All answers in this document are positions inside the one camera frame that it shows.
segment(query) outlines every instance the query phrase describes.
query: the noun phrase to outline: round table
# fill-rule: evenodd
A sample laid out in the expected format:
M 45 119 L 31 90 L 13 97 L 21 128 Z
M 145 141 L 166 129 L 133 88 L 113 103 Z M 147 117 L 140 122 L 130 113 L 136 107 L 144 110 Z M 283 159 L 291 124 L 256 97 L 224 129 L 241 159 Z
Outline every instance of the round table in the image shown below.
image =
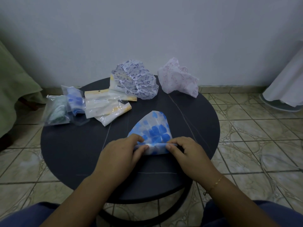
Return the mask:
M 172 137 L 193 138 L 211 159 L 217 149 L 220 125 L 217 114 L 207 99 L 179 91 L 166 94 L 159 91 L 153 99 L 130 102 L 132 109 L 104 127 L 94 118 L 82 126 L 63 124 L 47 126 L 41 134 L 41 151 L 50 171 L 65 185 L 75 190 L 89 176 L 101 150 L 110 141 L 127 137 L 134 125 L 149 112 L 161 111 L 166 117 Z M 82 91 L 109 88 L 109 78 L 81 88 Z M 158 224 L 175 213 L 185 200 L 192 180 L 188 178 L 171 154 L 142 156 L 131 175 L 112 193 L 109 203 L 134 204 L 163 198 L 185 187 L 176 204 L 167 212 L 146 221 L 134 221 L 131 226 Z M 113 225 L 120 219 L 104 210 L 100 215 Z

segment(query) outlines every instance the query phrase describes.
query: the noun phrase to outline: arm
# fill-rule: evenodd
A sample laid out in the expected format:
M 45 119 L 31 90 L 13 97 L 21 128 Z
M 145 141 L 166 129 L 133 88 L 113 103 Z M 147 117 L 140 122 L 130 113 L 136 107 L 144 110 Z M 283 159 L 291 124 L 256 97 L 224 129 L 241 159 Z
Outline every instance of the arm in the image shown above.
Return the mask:
M 139 147 L 144 139 L 136 134 L 110 142 L 102 151 L 94 172 L 42 223 L 47 226 L 89 226 L 111 193 L 131 173 L 148 148 Z
M 206 191 L 223 176 L 212 164 L 203 148 L 193 139 L 179 137 L 168 143 L 177 143 L 184 148 L 182 153 L 176 146 L 166 148 L 174 155 L 183 169 Z M 211 189 L 209 195 L 220 208 L 231 226 L 279 226 L 226 177 Z

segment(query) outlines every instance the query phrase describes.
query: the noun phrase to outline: left hand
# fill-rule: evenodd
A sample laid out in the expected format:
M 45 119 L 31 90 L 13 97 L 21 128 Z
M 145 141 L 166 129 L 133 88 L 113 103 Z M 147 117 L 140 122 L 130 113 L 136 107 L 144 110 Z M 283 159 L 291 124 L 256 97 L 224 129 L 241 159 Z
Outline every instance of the left hand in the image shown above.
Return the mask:
M 148 145 L 140 146 L 135 152 L 137 141 L 144 139 L 137 134 L 127 138 L 111 141 L 101 151 L 96 168 L 92 175 L 95 178 L 103 177 L 112 190 L 118 187 L 132 172 Z

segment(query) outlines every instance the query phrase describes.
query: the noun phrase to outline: white curtain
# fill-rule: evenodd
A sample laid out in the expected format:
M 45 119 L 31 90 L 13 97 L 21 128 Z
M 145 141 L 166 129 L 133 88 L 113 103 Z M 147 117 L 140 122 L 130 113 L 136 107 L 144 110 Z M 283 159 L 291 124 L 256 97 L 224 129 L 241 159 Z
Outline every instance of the white curtain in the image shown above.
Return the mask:
M 263 92 L 268 101 L 281 100 L 290 106 L 303 105 L 303 48 Z

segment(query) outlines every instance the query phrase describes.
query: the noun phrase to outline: blue floral fabric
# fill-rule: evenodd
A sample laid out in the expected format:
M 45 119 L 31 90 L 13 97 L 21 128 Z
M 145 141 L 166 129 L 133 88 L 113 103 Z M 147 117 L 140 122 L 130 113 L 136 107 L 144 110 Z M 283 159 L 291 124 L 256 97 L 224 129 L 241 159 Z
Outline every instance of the blue floral fabric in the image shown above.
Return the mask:
M 132 133 L 141 135 L 144 138 L 143 143 L 138 143 L 136 148 L 140 145 L 149 145 L 145 155 L 166 154 L 168 150 L 165 148 L 166 142 L 172 138 L 169 130 L 169 124 L 165 114 L 160 111 L 151 111 L 144 116 L 130 131 L 128 136 Z
M 128 60 L 119 64 L 112 70 L 114 79 L 125 87 L 127 95 L 135 95 L 140 99 L 152 99 L 157 93 L 159 86 L 156 77 L 151 74 L 138 60 Z

